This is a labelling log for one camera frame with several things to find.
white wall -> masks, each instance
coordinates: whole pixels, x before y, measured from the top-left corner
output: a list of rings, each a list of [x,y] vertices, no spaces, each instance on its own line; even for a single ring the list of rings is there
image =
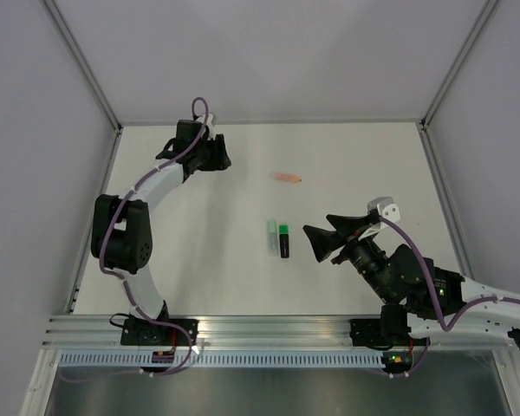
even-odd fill
[[[123,123],[419,120],[484,0],[58,0]]]
[[[0,0],[0,416],[61,311],[113,131],[37,0]]]
[[[520,292],[520,0],[499,5],[431,131],[476,278]]]

orange marker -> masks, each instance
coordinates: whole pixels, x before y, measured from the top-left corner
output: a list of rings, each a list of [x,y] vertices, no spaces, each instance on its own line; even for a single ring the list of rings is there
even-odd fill
[[[275,180],[281,180],[282,182],[289,182],[291,184],[298,184],[299,182],[302,182],[302,179],[300,179],[298,176],[295,175],[289,175],[288,173],[272,173],[271,177]]]

black marker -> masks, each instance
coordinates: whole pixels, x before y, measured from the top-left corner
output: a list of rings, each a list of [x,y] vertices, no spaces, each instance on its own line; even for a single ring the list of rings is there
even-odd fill
[[[289,226],[279,225],[279,254],[281,258],[289,258]]]

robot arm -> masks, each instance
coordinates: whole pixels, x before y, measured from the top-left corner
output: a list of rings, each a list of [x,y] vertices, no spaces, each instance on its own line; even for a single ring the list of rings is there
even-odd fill
[[[404,244],[387,257],[374,237],[385,226],[401,231],[394,225],[399,219],[399,208],[393,200],[378,198],[368,204],[365,217],[328,215],[335,231],[303,227],[318,262],[341,249],[331,262],[351,262],[384,303],[372,336],[367,337],[366,331],[374,327],[368,329],[362,322],[351,322],[358,325],[357,330],[351,330],[353,344],[358,345],[354,337],[358,334],[363,340],[377,340],[366,345],[376,348],[406,346],[410,340],[426,337],[434,342],[515,342],[520,348],[520,295],[435,267],[432,259],[416,257]],[[430,284],[420,259],[431,275]],[[453,318],[445,323],[443,315]]]
[[[124,289],[130,296],[131,304],[139,305],[131,311],[136,318],[167,317],[166,303],[154,285],[148,266],[153,251],[150,212],[196,171],[221,171],[231,165],[225,151],[224,136],[214,133],[214,122],[213,114],[203,115],[197,120],[179,121],[176,137],[167,142],[152,168],[129,190],[133,194],[117,220],[121,227],[125,225],[125,229],[114,228],[107,242],[104,265],[123,277]],[[204,124],[205,132],[192,150],[177,163],[166,166],[170,159],[189,147]],[[120,202],[117,195],[100,195],[95,201],[91,253],[96,258],[100,257],[107,228]]]

white table surface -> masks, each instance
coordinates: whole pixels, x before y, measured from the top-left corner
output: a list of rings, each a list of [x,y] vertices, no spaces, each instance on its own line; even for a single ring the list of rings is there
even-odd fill
[[[175,127],[126,127],[107,193],[125,191],[153,163]],[[426,257],[458,271],[438,196],[413,123],[219,126],[233,166],[198,172],[152,214],[150,265],[175,315],[365,315],[381,302],[349,263],[317,263],[304,224],[329,228],[329,213],[366,214],[392,196],[399,224]],[[277,182],[289,172],[300,184]],[[289,225],[290,259],[271,257],[267,220]],[[375,240],[388,255],[392,230]],[[89,257],[76,314],[127,312],[114,277]]]

